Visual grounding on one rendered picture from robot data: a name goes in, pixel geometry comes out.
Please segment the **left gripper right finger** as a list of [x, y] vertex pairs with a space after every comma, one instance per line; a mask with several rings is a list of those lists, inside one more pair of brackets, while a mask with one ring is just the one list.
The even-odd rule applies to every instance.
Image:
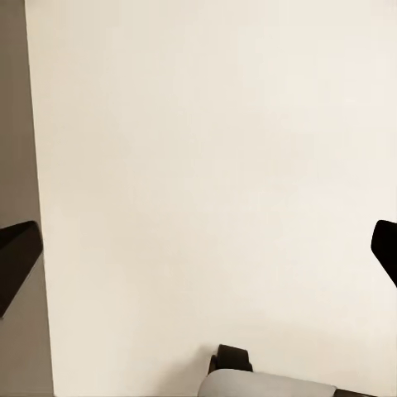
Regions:
[[377, 220], [372, 233], [371, 250], [397, 286], [397, 223]]

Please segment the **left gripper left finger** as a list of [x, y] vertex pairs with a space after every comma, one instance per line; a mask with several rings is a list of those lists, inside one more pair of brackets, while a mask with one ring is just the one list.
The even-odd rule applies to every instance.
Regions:
[[36, 220], [0, 229], [0, 319], [43, 251]]

